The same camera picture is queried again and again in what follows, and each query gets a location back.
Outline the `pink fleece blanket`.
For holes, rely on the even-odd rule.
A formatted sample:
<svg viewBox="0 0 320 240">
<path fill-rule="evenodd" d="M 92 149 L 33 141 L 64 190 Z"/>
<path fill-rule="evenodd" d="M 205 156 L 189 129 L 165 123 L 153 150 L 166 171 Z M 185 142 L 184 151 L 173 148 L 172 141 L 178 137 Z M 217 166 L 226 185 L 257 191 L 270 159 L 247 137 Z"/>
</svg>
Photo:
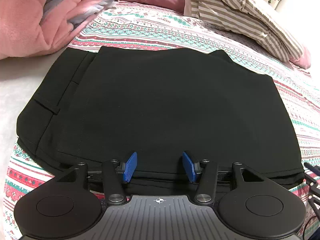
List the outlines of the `pink fleece blanket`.
<svg viewBox="0 0 320 240">
<path fill-rule="evenodd" d="M 115 0 L 1 0 L 1 59 L 52 54 Z"/>
</svg>

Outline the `striped beige folded blanket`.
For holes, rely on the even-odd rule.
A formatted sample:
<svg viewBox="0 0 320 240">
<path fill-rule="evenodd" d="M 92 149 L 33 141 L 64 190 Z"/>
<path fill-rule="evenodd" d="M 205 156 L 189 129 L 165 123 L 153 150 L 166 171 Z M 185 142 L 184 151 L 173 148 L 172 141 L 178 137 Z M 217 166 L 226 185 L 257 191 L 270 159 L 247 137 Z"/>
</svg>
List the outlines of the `striped beige folded blanket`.
<svg viewBox="0 0 320 240">
<path fill-rule="evenodd" d="M 184 15 L 245 35 L 282 62 L 299 61 L 305 52 L 263 0 L 185 0 Z"/>
</svg>

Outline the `black pants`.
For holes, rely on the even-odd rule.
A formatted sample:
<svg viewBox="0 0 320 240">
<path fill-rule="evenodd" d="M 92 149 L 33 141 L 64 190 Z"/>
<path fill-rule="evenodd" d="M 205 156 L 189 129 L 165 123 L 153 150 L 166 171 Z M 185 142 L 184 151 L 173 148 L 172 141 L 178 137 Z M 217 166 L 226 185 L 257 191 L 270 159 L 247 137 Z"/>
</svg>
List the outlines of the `black pants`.
<svg viewBox="0 0 320 240">
<path fill-rule="evenodd" d="M 295 130 L 272 77 L 205 54 L 66 49 L 17 119 L 18 144 L 58 175 L 137 153 L 128 192 L 184 194 L 182 153 L 238 161 L 285 188 L 303 181 Z"/>
</svg>

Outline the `patterned nordic bed sheet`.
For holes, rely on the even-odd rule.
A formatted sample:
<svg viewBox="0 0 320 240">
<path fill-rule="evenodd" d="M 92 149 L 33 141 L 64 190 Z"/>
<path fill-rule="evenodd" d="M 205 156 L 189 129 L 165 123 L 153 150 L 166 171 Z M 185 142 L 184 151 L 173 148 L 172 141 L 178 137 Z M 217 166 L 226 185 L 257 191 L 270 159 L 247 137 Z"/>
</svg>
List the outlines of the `patterned nordic bed sheet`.
<svg viewBox="0 0 320 240">
<path fill-rule="evenodd" d="M 272 57 L 256 42 L 215 29 L 201 20 L 151 5 L 118 2 L 100 13 L 71 42 L 96 52 L 101 46 L 163 50 L 222 49 L 238 64 L 274 83 L 290 115 L 302 161 L 319 165 L 319 76 Z M 17 145 L 16 121 L 58 54 L 1 61 L 1 239 L 19 239 L 14 206 L 20 197 L 51 178 Z"/>
</svg>

